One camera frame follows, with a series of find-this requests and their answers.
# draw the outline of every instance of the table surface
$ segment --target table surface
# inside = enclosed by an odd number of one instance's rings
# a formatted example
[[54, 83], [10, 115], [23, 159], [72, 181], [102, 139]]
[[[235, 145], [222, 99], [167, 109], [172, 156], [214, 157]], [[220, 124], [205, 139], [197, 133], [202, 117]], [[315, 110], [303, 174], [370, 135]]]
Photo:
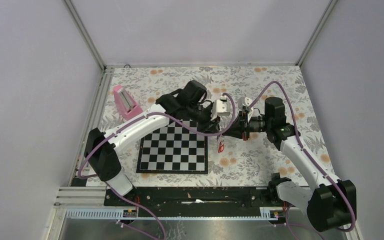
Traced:
[[[167, 93], [183, 88], [197, 80], [207, 88], [207, 99], [214, 101], [221, 93], [229, 93], [235, 101], [246, 96], [255, 99], [271, 81], [279, 81], [291, 100], [298, 130], [305, 143], [321, 160], [328, 172], [334, 172], [322, 133], [317, 122], [306, 85], [298, 66], [233, 66], [233, 67], [149, 67], [116, 68], [106, 99], [100, 130], [105, 131], [124, 122], [116, 109], [113, 88], [124, 86], [145, 110]], [[255, 105], [264, 112], [264, 99], [279, 97], [285, 102], [287, 121], [291, 113], [282, 91], [272, 85]], [[136, 187], [238, 187], [267, 186], [271, 174], [279, 172], [300, 186], [307, 186], [303, 176], [265, 133], [251, 133], [248, 141], [225, 137], [224, 151], [218, 153], [216, 137], [208, 138], [208, 174], [136, 173], [139, 154], [138, 141], [118, 156], [126, 176]], [[86, 186], [105, 186], [97, 177], [88, 179]]]

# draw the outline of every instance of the gray wall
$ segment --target gray wall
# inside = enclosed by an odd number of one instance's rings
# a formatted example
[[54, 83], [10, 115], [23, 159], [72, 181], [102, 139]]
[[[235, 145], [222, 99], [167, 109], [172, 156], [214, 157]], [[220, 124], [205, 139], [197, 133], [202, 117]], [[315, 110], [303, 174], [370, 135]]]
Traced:
[[384, 1], [339, 1], [302, 73], [362, 235], [384, 239]]
[[99, 74], [61, 0], [0, 1], [0, 240], [42, 236]]
[[107, 64], [298, 61], [329, 0], [73, 0]]

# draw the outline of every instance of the robotic arm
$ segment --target robotic arm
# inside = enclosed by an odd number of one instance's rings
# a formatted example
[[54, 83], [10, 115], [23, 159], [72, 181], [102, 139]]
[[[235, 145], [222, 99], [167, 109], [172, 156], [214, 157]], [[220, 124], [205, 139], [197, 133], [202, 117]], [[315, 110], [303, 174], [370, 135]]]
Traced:
[[[105, 138], [127, 126], [104, 143], [89, 160], [99, 179], [107, 182], [123, 196], [133, 189], [133, 185], [124, 174], [116, 151], [122, 151], [126, 146], [170, 123], [167, 116], [152, 115], [147, 117], [152, 113], [165, 113], [178, 120], [196, 121], [199, 132], [219, 132], [220, 116], [230, 114], [230, 105], [227, 104], [226, 98], [221, 97], [204, 107], [203, 102], [206, 96], [207, 89], [205, 86], [192, 80], [184, 89], [162, 95], [155, 104], [135, 118], [106, 132], [101, 132], [97, 128], [90, 131], [84, 155], [89, 155], [92, 149]], [[265, 100], [265, 114], [260, 116], [252, 116], [254, 109], [250, 107], [251, 102], [252, 100], [247, 97], [242, 97], [239, 100], [238, 106], [242, 110], [239, 111], [237, 119], [223, 135], [246, 141], [250, 133], [265, 132], [268, 140], [294, 163], [310, 188], [310, 190], [302, 188], [287, 177], [280, 178], [277, 173], [268, 184], [272, 203], [279, 204], [286, 201], [296, 206], [303, 213], [307, 213], [311, 224], [319, 232], [349, 224], [351, 214], [344, 200], [331, 182], [326, 179], [326, 176], [302, 151], [295, 136], [295, 126], [286, 122], [285, 105], [282, 99], [278, 97], [267, 98]], [[314, 160], [317, 159], [312, 152], [310, 154]], [[333, 173], [330, 173], [329, 176], [345, 194], [354, 214], [357, 215], [356, 188], [353, 183], [350, 180], [341, 181]]]

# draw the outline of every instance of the pink box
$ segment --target pink box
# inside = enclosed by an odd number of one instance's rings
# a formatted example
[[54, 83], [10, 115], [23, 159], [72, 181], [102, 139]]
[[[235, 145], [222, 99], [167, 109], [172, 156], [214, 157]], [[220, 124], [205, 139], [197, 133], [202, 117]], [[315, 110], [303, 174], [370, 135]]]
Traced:
[[113, 91], [117, 111], [125, 120], [130, 120], [144, 112], [141, 106], [136, 103], [129, 92], [121, 85], [115, 86]]

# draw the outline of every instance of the chessboard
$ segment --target chessboard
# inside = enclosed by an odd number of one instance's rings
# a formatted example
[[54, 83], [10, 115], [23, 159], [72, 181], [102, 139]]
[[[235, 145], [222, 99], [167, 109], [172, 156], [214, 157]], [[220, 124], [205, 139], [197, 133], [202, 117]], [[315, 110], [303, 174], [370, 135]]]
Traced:
[[[182, 121], [192, 129], [197, 123]], [[153, 131], [140, 141], [137, 173], [208, 174], [208, 139], [176, 122]]]

